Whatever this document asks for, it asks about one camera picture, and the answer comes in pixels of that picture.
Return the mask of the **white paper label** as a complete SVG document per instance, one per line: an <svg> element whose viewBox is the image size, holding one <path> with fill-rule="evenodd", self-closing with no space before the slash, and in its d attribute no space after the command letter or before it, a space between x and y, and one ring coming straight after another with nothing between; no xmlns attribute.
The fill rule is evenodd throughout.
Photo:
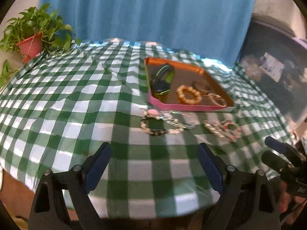
<svg viewBox="0 0 307 230"><path fill-rule="evenodd" d="M260 70L278 83L283 74L285 65L269 53L265 53L264 56L261 57L261 62Z"/></svg>

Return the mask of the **dark storage bin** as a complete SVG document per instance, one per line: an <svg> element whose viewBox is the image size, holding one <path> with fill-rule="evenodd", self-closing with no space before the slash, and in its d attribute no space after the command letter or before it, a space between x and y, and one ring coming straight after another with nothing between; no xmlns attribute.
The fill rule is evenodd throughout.
<svg viewBox="0 0 307 230"><path fill-rule="evenodd" d="M290 127L306 119L306 39L253 19L239 63Z"/></svg>

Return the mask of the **brown amber bangle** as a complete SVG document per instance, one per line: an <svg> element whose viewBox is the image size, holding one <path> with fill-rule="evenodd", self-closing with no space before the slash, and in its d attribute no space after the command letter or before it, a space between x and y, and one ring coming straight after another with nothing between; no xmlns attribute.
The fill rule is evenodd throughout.
<svg viewBox="0 0 307 230"><path fill-rule="evenodd" d="M199 91L202 95L207 95L212 91L211 87L207 83L204 83L200 80L192 81L192 87Z"/></svg>

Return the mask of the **pink heart charm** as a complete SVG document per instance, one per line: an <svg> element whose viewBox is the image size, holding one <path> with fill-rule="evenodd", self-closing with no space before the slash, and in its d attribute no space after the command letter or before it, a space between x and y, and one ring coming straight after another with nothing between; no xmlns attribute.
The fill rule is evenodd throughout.
<svg viewBox="0 0 307 230"><path fill-rule="evenodd" d="M159 112L155 109L143 110L145 116L156 117L159 116Z"/></svg>

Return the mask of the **pink orange tray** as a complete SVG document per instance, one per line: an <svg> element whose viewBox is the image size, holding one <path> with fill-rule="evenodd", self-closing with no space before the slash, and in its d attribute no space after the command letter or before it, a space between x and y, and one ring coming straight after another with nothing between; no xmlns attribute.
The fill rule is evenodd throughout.
<svg viewBox="0 0 307 230"><path fill-rule="evenodd" d="M171 82L170 92L163 96L156 96L150 87L150 81L160 69L160 66L169 63L174 67L175 75ZM203 68L177 61L147 57L144 60L147 84L148 101L156 108L166 111L180 112L230 112L234 108L234 101L226 91ZM207 83L212 91L202 95L192 87L192 81Z"/></svg>

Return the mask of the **green white checkered tablecloth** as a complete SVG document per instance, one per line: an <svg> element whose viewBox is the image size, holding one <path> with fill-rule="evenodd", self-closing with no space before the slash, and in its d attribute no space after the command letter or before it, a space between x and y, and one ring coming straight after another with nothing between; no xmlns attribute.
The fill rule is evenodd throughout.
<svg viewBox="0 0 307 230"><path fill-rule="evenodd" d="M191 113L195 127L150 136L140 128L150 108L144 60L166 58L204 68L234 100L230 113ZM83 43L68 55L40 55L1 93L1 166L30 190L43 172L81 164L103 142L113 156L89 197L101 217L176 217L214 204L219 194L197 159L205 142L240 171L262 169L267 136L290 143L279 109L241 67L188 51L131 42Z"/></svg>

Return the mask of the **black green smartwatch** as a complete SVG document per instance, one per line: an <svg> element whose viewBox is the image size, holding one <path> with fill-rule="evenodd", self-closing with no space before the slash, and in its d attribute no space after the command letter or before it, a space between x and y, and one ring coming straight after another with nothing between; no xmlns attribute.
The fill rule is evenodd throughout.
<svg viewBox="0 0 307 230"><path fill-rule="evenodd" d="M150 81L150 87L156 96L163 96L170 92L171 82L174 78L175 70L172 65L165 63Z"/></svg>

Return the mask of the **blue curtain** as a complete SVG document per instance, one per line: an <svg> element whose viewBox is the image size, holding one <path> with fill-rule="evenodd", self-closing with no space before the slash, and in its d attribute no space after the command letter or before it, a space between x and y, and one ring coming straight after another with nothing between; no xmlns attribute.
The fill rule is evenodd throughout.
<svg viewBox="0 0 307 230"><path fill-rule="evenodd" d="M58 10L83 40L157 42L231 68L255 0L40 0Z"/></svg>

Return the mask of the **red plant pot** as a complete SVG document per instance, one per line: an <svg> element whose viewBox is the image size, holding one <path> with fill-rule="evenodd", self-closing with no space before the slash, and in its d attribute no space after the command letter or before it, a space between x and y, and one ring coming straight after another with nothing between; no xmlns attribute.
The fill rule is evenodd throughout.
<svg viewBox="0 0 307 230"><path fill-rule="evenodd" d="M17 44L23 63L29 62L43 51L42 33L35 34Z"/></svg>

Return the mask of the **green potted plant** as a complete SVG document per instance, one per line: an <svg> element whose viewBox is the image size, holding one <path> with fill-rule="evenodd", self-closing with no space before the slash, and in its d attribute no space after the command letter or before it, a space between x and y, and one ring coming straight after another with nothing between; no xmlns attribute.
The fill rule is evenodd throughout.
<svg viewBox="0 0 307 230"><path fill-rule="evenodd" d="M10 18L3 30L1 51L21 55L17 44L38 33L42 33L41 53L63 55L69 53L74 44L79 45L81 40L77 38L73 27L64 23L57 10L48 13L49 7L49 4L44 4L40 8L30 7L20 12L20 17Z"/></svg>

